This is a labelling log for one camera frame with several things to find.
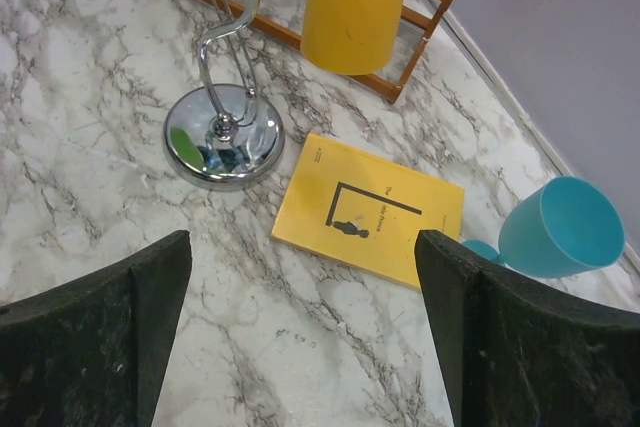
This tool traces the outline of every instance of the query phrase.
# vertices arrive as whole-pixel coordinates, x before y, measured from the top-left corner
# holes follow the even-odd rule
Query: marble countertop
[[[244,192],[197,189],[160,133],[214,18],[193,0],[0,0],[0,303],[188,229],[155,426],[452,425],[420,294],[269,239],[302,143],[334,136],[464,187],[463,236],[491,242],[552,169],[441,29],[395,105],[254,32],[283,161]],[[237,81],[217,49],[213,78]],[[624,265],[549,284],[640,311]]]

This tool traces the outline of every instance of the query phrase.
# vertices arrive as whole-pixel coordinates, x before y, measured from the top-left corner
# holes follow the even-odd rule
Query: yellow plastic vase
[[[361,75],[384,67],[402,0],[307,0],[300,51],[318,67]]]

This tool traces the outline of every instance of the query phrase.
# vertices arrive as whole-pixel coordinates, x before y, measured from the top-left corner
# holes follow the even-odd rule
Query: curved metal stand
[[[246,28],[258,12],[260,0],[249,0],[234,19],[227,0],[220,10],[221,25],[198,40],[198,65],[203,87],[189,92],[171,108],[164,124],[163,144],[169,163],[189,182],[213,190],[242,189],[268,172],[284,148],[282,118],[259,95],[256,75],[240,35],[237,38],[249,65],[246,79],[229,36]],[[243,85],[214,84],[209,74],[210,45],[225,38]]]

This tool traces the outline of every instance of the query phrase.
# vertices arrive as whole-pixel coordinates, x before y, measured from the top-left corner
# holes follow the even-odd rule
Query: blue cup
[[[490,258],[486,244],[477,243],[465,245]],[[613,264],[624,244],[622,220],[611,201],[585,180],[557,177],[509,214],[500,230],[499,257],[491,260],[533,277],[557,278]]]

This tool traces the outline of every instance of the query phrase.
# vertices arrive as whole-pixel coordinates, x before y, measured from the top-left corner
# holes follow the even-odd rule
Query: wooden frame
[[[208,4],[211,3],[210,0],[202,1]],[[224,9],[222,0],[215,1],[221,9]],[[407,62],[407,65],[405,66],[405,69],[400,75],[397,83],[394,84],[376,74],[355,75],[352,76],[352,78],[360,82],[362,85],[376,91],[384,98],[386,98],[389,102],[395,102],[402,93],[404,86],[407,84],[407,81],[409,80],[413,69],[418,63],[420,56],[424,52],[427,42],[429,42],[431,35],[433,35],[436,26],[438,25],[440,20],[442,20],[442,16],[451,5],[451,2],[453,2],[453,0],[439,1],[440,5],[436,9],[433,18],[431,19],[406,6],[402,8],[402,19],[420,28],[423,31],[423,34],[420,38],[420,42],[416,46],[416,49],[409,58],[409,61]],[[232,14],[236,17],[240,16],[240,14],[242,14],[242,12],[244,11],[244,6],[233,0],[229,0],[229,6],[231,7]],[[288,45],[289,47],[292,47],[298,51],[300,50],[300,34],[278,24],[277,22],[274,22],[264,15],[256,15],[255,19],[251,23],[251,26],[271,37],[274,37],[275,39]]]

